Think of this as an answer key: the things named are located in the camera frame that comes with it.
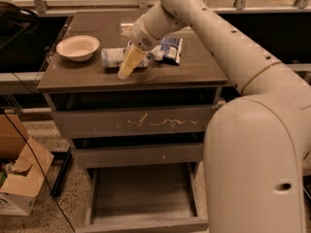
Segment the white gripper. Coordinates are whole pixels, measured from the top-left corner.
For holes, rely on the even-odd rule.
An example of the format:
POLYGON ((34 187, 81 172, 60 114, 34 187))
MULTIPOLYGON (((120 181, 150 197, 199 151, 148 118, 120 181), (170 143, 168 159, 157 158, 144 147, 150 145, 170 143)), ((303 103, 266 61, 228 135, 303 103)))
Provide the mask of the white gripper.
POLYGON ((124 28, 121 34, 124 37, 130 38, 131 43, 135 45, 126 50, 118 72, 118 77, 125 80, 146 56, 146 51, 151 50, 155 46, 155 39, 148 32, 143 16, 140 16, 133 26, 124 28))

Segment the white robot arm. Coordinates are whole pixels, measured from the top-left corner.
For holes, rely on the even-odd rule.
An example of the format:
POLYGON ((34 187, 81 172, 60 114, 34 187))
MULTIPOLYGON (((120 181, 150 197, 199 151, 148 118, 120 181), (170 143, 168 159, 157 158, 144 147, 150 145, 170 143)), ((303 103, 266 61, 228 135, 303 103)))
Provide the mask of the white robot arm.
POLYGON ((214 113, 205 133, 209 232, 306 233, 302 160, 311 150, 311 86, 292 69, 205 0, 159 0, 134 22, 120 78, 185 26, 240 94, 214 113))

